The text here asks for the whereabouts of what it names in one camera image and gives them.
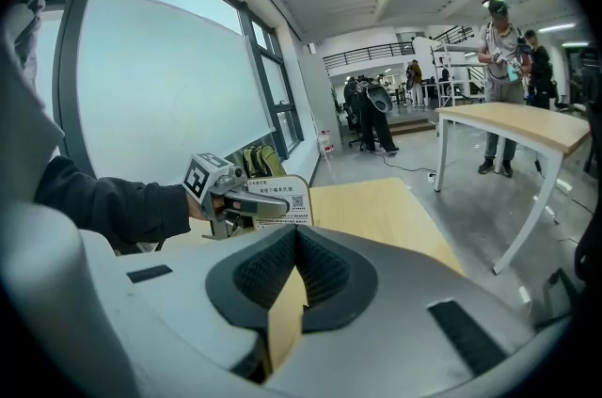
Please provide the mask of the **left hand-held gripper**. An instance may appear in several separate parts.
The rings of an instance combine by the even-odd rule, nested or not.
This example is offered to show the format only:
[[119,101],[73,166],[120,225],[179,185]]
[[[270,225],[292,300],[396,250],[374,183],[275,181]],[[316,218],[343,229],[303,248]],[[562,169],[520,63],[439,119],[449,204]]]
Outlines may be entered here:
[[[242,216],[281,217],[289,212],[287,200],[248,192],[244,170],[210,152],[194,153],[182,179],[189,215],[209,221],[209,239],[231,237],[241,226]],[[223,196],[225,219],[211,220],[211,196]]]

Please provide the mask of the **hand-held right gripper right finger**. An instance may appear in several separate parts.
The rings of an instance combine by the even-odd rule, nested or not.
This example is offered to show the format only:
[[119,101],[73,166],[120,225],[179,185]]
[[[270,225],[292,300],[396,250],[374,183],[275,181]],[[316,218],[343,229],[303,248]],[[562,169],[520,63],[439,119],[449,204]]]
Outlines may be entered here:
[[301,226],[311,251],[345,273],[309,309],[275,374],[287,397],[502,397],[554,348],[565,321],[535,330],[494,295],[422,253]]

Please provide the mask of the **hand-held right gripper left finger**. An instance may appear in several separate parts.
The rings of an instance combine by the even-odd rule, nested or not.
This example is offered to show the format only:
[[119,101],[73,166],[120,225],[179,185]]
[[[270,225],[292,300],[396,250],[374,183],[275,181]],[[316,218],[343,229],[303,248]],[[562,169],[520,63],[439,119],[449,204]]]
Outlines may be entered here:
[[253,383],[269,367],[267,311],[240,294],[233,256],[257,258],[286,242],[276,226],[199,247],[118,257],[95,233],[82,234],[100,310],[91,323],[111,348],[90,351],[95,397],[281,397]]

